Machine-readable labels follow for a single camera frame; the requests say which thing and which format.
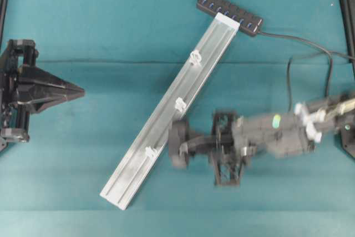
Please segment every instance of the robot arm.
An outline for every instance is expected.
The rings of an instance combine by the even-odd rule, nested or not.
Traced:
[[[175,167],[186,168],[191,157],[207,155],[216,185],[239,185],[244,166],[258,152],[277,157],[309,153],[325,133],[337,132],[354,120],[354,93],[298,103],[294,112],[283,114],[244,118],[234,112],[217,112],[210,135],[191,130],[185,120],[174,122],[169,156]]]

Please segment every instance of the cable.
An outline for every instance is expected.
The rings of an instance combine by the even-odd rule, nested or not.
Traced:
[[[343,53],[340,53],[340,52],[332,51],[332,50],[330,50],[329,52],[331,54],[338,55],[338,56],[340,56],[342,58],[348,58],[351,61],[355,61],[355,57],[352,57],[352,56],[349,56],[349,55],[346,55],[346,54],[343,54]]]
[[[290,39],[290,40],[296,40],[299,42],[303,42],[308,44],[309,46],[313,46],[323,52],[325,52],[328,57],[329,57],[329,71],[328,71],[328,76],[327,76],[327,83],[326,83],[326,91],[325,91],[325,96],[327,97],[329,95],[329,87],[330,87],[330,82],[331,82],[331,78],[332,78],[332,72],[333,72],[333,57],[330,53],[329,50],[325,49],[324,47],[320,46],[319,44],[313,43],[309,40],[300,38],[300,37],[296,37],[296,36],[288,36],[286,34],[274,34],[274,33],[265,33],[262,31],[258,32],[259,34],[263,35],[263,36],[269,36],[269,37],[275,37],[275,38],[283,38],[283,39]],[[288,65],[287,65],[287,90],[288,90],[288,98],[289,100],[292,101],[292,95],[291,95],[291,83],[290,83],[290,65],[291,65],[291,60],[289,60]]]
[[[286,74],[286,82],[287,82],[287,95],[288,95],[288,112],[292,110],[293,99],[292,99],[292,91],[291,91],[291,78],[290,78],[290,68],[293,58],[290,58],[287,64],[287,74]]]

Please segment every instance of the green sticker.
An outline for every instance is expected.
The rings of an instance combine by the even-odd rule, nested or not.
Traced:
[[[281,121],[281,116],[279,114],[273,116],[272,127],[274,129],[277,129],[280,126],[280,121]]]

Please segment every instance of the teal table surface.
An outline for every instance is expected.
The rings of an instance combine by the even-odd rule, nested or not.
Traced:
[[[293,34],[346,53],[339,0],[231,0]],[[34,39],[38,66],[86,90],[31,116],[28,144],[0,153],[0,236],[352,236],[355,161],[339,136],[312,154],[253,158],[238,188],[214,187],[206,158],[174,169],[162,153],[126,211],[99,196],[212,18],[196,0],[8,0],[3,40]],[[216,108],[250,116],[323,97],[327,57],[238,33],[190,108],[209,132]],[[331,94],[353,89],[334,58]]]

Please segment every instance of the metal rail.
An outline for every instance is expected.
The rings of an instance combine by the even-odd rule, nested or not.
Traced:
[[[238,31],[239,23],[218,13],[191,52],[100,195],[125,210],[181,119]]]

